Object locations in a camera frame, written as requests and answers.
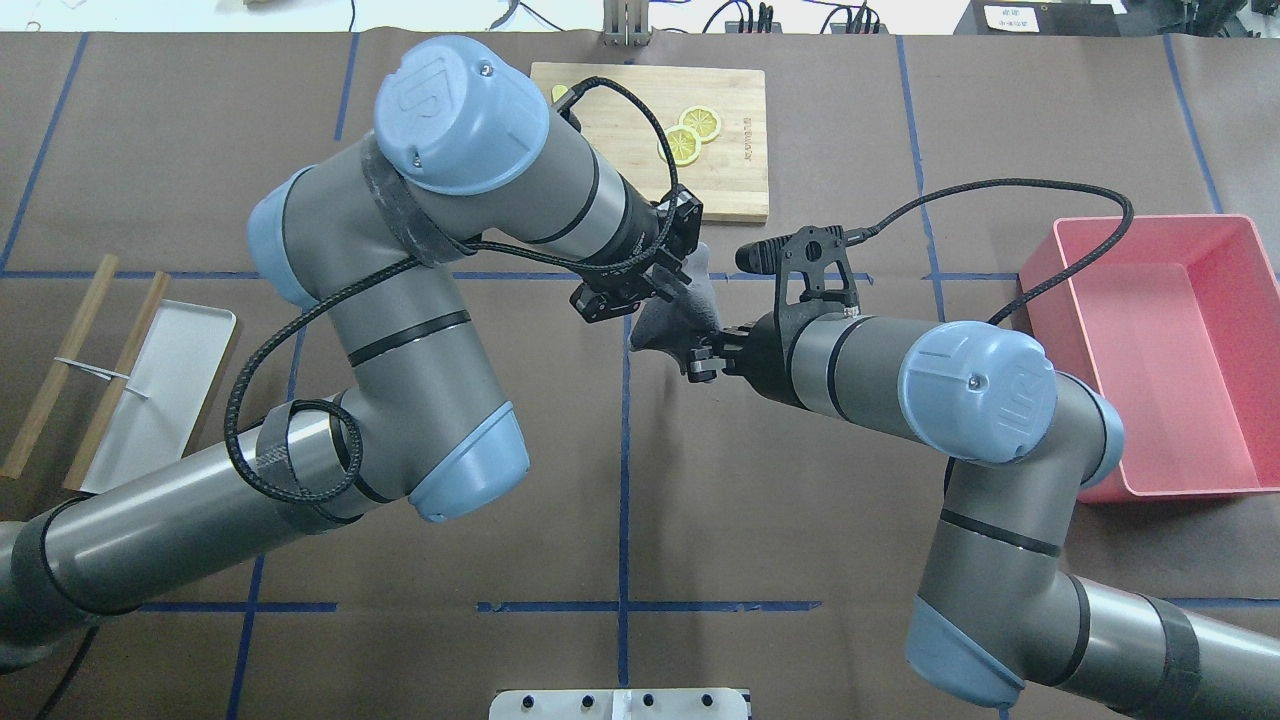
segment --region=white tray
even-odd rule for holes
[[[236,314],[161,300],[129,389],[81,489],[101,493],[182,459],[236,336]]]

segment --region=white label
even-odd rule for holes
[[[1006,32],[1039,32],[1039,23],[1036,22],[1036,8],[1001,8],[998,5],[983,5],[987,13],[987,27]]]

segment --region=white bracket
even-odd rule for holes
[[[649,0],[604,0],[605,45],[649,45]]]
[[[95,378],[99,378],[101,380],[110,382],[113,378],[119,378],[119,379],[124,380],[125,383],[128,383],[128,380],[129,380],[129,375],[125,375],[125,374],[122,374],[122,373],[116,373],[115,370],[108,370],[106,368],[99,368],[97,365],[90,365],[87,363],[79,363],[77,360],[72,360],[70,357],[58,357],[58,356],[54,356],[54,360],[58,361],[58,363],[63,363],[63,364],[70,365],[72,368],[76,368],[77,370],[81,370],[83,373],[88,373],[88,374],[91,374]],[[137,389],[133,389],[128,384],[124,386],[124,391],[125,392],[132,392],[133,395],[141,397],[142,400],[148,400],[146,395],[143,395],[142,392],[138,392]]]
[[[751,720],[751,694],[732,688],[504,691],[489,720]]]

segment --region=wooden stick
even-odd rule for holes
[[[151,320],[155,319],[156,310],[160,309],[160,301],[164,299],[164,292],[168,287],[169,274],[156,273],[151,281],[150,290],[147,290],[147,299],[142,302],[142,310],[138,311],[138,319],[133,322],[129,337],[124,340],[120,359],[115,363],[116,373],[128,375],[133,372],[133,364],[138,361],[138,354],[142,352],[142,342],[147,338],[147,331],[151,329]],[[128,380],[123,378],[111,378],[111,382],[106,384],[106,392],[102,393],[102,400],[99,401],[97,410],[93,411],[88,429],[84,430],[84,439],[81,441],[79,450],[76,451],[76,459],[72,460],[70,470],[67,471],[67,478],[63,480],[64,488],[79,489],[84,484],[84,478],[88,475],[93,456],[97,455],[97,448],[102,445],[102,438],[106,437],[106,429],[111,425],[115,406],[119,405],[120,397],[124,395],[125,384],[128,384]]]
[[[102,307],[102,301],[106,299],[106,288],[111,284],[119,264],[120,259],[115,255],[102,258],[97,272],[93,273],[93,282],[88,284],[88,291],[84,292],[84,300],[81,300],[79,309],[76,310],[72,327],[67,331],[63,343],[58,347],[59,357],[74,360],[76,355],[79,354],[81,346],[84,345],[84,338],[88,337],[88,329],[93,324],[93,318],[97,316],[97,311]],[[56,360],[49,366],[45,382],[40,386],[40,391],[36,392],[36,400],[31,404],[31,410],[27,411],[27,419],[22,421],[18,437],[5,456],[0,475],[5,478],[18,478],[22,475],[23,469],[27,466],[27,460],[31,459],[31,452],[36,448],[36,441],[45,429],[45,423],[49,421],[49,414],[54,410],[58,395],[63,391],[68,370],[69,368],[64,363]]]

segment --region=pink plastic container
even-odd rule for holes
[[[1078,260],[1116,222],[1056,222],[1023,287]],[[1120,468],[1083,502],[1280,491],[1280,290],[1253,220],[1137,218],[1028,313],[1053,365],[1124,419]]]

